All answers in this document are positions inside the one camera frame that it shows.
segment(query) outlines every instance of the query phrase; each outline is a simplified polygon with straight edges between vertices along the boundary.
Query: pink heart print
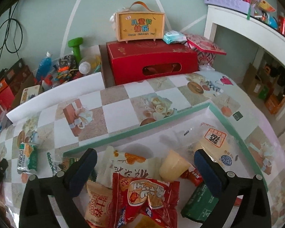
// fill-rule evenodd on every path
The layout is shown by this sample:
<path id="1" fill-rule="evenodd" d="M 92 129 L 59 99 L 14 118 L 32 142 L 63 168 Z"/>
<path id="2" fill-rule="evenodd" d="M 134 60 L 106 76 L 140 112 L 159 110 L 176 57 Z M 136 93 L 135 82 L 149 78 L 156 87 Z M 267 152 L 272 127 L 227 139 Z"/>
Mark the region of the pink heart print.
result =
<path id="1" fill-rule="evenodd" d="M 232 82 L 226 76 L 223 76 L 223 78 L 221 78 L 221 82 L 225 85 L 233 85 Z"/>

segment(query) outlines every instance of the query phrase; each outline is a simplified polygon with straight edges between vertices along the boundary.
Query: green dumbbell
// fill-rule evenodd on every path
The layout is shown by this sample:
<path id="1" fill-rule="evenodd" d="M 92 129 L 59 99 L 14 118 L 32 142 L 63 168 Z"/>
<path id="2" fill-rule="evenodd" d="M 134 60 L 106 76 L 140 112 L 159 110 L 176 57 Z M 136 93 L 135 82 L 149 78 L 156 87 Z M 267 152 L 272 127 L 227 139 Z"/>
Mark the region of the green dumbbell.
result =
<path id="1" fill-rule="evenodd" d="M 67 45 L 70 48 L 73 48 L 73 55 L 76 59 L 76 63 L 79 64 L 79 62 L 81 61 L 81 54 L 80 54 L 80 45 L 84 42 L 83 38 L 75 38 L 75 39 L 71 39 Z"/>

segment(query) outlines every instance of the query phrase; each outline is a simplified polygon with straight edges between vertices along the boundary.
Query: light green wall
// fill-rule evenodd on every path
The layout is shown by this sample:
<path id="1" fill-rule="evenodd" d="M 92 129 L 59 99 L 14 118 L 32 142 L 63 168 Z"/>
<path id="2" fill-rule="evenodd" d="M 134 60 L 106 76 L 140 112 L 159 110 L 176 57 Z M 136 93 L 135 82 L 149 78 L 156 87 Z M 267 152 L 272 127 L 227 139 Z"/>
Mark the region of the light green wall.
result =
<path id="1" fill-rule="evenodd" d="M 118 9 L 128 7 L 134 1 L 137 0 L 81 0 L 67 39 L 83 37 L 84 47 L 105 44 L 105 42 L 115 40 L 115 33 L 111 28 L 109 18 Z M 141 1 L 144 1 L 152 10 L 160 10 L 155 0 Z M 271 5 L 276 6 L 274 0 L 268 1 Z M 24 31 L 23 45 L 19 55 L 31 70 L 38 67 L 40 60 L 45 57 L 47 51 L 53 54 L 54 59 L 60 56 L 63 36 L 75 2 L 76 0 L 21 0 L 19 2 L 15 11 L 15 18 L 21 22 Z M 204 4 L 204 0 L 160 0 L 160 2 L 173 30 L 179 31 L 207 14 L 207 5 Z M 140 6 L 136 5 L 134 9 L 138 10 Z M 7 18 L 8 12 L 0 18 L 0 25 Z M 205 22 L 206 19 L 200 21 L 186 32 L 203 35 Z M 218 70 L 236 79 L 244 75 L 245 66 L 247 66 L 246 61 L 254 58 L 256 50 L 254 44 L 237 36 L 234 32 L 227 31 L 223 29 L 220 32 L 218 29 L 216 41 L 227 50 L 228 56 L 218 57 L 215 60 L 215 65 L 218 66 Z M 0 32 L 0 44 L 3 41 L 4 32 L 5 30 Z M 8 40 L 10 49 L 13 49 L 12 36 L 13 33 Z M 16 45 L 18 45 L 19 36 L 17 33 Z M 71 49 L 66 46 L 64 53 L 67 54 L 70 51 Z M 245 56 L 245 58 L 239 59 L 237 53 L 241 57 Z M 9 68 L 16 61 L 17 55 L 10 54 L 4 49 L 0 61 L 0 70 L 5 67 Z M 229 66 L 234 62 L 242 66 L 241 72 L 237 75 L 229 71 Z"/>

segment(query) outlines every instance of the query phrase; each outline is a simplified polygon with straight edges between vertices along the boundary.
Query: yellow sign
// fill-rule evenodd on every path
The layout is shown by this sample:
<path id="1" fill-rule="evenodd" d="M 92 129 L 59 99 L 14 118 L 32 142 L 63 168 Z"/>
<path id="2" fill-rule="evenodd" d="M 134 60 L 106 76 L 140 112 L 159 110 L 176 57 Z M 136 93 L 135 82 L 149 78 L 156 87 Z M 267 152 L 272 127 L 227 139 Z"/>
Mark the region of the yellow sign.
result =
<path id="1" fill-rule="evenodd" d="M 165 14 L 158 12 L 116 13 L 116 37 L 118 41 L 136 39 L 162 39 Z"/>

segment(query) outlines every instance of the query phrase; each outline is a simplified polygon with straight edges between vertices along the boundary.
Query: white wall stripe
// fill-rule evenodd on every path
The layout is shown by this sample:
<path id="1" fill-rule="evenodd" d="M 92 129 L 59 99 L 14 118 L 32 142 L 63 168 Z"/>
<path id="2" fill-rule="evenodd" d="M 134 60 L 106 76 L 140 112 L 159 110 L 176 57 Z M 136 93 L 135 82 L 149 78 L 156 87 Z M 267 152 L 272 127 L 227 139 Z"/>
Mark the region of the white wall stripe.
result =
<path id="1" fill-rule="evenodd" d="M 156 3 L 157 3 L 158 7 L 160 8 L 160 11 L 161 11 L 162 13 L 165 13 L 165 10 L 163 9 L 163 5 L 160 3 L 160 0 L 155 0 L 155 1 L 156 1 Z M 167 27 L 168 27 L 168 30 L 171 31 L 172 28 L 171 28 L 170 22 L 169 22 L 169 20 L 168 20 L 168 18 L 167 18 L 167 15 L 165 15 L 165 22 L 166 22 L 166 25 L 167 25 Z"/>
<path id="2" fill-rule="evenodd" d="M 207 18 L 207 15 L 204 14 L 202 17 L 198 18 L 197 20 L 193 21 L 189 25 L 185 26 L 183 29 L 180 30 L 180 32 L 184 32 L 184 31 L 188 30 L 190 27 L 193 27 L 195 24 L 197 24 L 198 22 L 200 22 L 206 18 Z"/>
<path id="3" fill-rule="evenodd" d="M 67 22 L 66 30 L 64 32 L 64 36 L 63 36 L 63 40 L 62 40 L 62 45 L 61 45 L 61 50 L 60 50 L 60 57 L 64 56 L 64 51 L 65 51 L 65 48 L 66 48 L 66 45 L 67 45 L 67 37 L 69 35 L 71 24 L 73 22 L 76 10 L 78 9 L 78 6 L 79 6 L 80 2 L 81 2 L 81 0 L 76 0 L 75 5 L 73 7 L 73 10 L 71 12 L 71 15 L 69 17 L 69 20 Z"/>

